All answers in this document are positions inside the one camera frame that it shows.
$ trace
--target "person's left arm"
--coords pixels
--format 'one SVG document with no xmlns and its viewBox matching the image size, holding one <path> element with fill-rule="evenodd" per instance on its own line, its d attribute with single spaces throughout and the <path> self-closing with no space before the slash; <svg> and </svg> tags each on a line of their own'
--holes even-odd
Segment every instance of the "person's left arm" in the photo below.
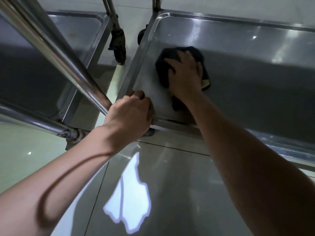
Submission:
<svg viewBox="0 0 315 236">
<path fill-rule="evenodd" d="M 50 235 L 93 175 L 150 127 L 151 101 L 142 91 L 109 109 L 103 126 L 0 195 L 1 235 Z"/>
</svg>

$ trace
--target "person's right arm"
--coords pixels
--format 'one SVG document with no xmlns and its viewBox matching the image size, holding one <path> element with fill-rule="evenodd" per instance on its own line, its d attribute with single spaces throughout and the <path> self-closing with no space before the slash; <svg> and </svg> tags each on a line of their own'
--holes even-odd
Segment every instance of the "person's right arm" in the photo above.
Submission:
<svg viewBox="0 0 315 236">
<path fill-rule="evenodd" d="M 170 91 L 193 115 L 235 207 L 254 235 L 315 235 L 315 186 L 290 162 L 225 118 L 202 93 L 190 53 L 166 59 Z"/>
</svg>

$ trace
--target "person's right hand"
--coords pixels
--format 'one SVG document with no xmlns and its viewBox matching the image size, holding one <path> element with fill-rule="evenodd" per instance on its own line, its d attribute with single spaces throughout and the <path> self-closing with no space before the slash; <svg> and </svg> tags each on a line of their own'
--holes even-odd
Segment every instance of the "person's right hand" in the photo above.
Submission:
<svg viewBox="0 0 315 236">
<path fill-rule="evenodd" d="M 172 69 L 168 70 L 169 90 L 183 103 L 193 98 L 194 94 L 201 92 L 201 79 L 203 76 L 203 67 L 200 62 L 196 63 L 194 57 L 189 51 L 185 53 L 177 51 L 180 62 L 175 59 L 165 58 Z"/>
</svg>

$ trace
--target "forearm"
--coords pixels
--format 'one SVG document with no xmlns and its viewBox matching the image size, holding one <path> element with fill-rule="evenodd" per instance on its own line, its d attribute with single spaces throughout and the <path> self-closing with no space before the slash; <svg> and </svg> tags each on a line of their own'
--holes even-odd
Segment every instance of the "forearm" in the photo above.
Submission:
<svg viewBox="0 0 315 236">
<path fill-rule="evenodd" d="M 77 146 L 3 192 L 1 235 L 50 235 L 84 185 L 114 154 L 110 137 L 110 131 L 93 130 Z"/>
<path fill-rule="evenodd" d="M 236 208 L 255 235 L 314 230 L 315 187 L 300 170 L 227 120 L 202 94 L 185 104 Z"/>
</svg>

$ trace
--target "hand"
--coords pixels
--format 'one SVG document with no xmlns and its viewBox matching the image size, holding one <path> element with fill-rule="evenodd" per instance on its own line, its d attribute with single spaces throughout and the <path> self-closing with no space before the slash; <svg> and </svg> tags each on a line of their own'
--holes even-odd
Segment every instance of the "hand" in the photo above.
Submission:
<svg viewBox="0 0 315 236">
<path fill-rule="evenodd" d="M 200 62 L 196 63 L 189 51 L 185 53 L 177 51 L 180 62 L 175 59 L 165 58 L 164 60 L 175 69 L 168 70 L 169 90 L 183 103 L 191 99 L 196 92 L 202 91 L 201 79 L 203 67 Z"/>
<path fill-rule="evenodd" d="M 104 125 L 99 129 L 106 132 L 105 141 L 113 155 L 149 130 L 152 121 L 150 105 L 150 98 L 144 98 L 143 91 L 136 91 L 110 107 Z"/>
</svg>

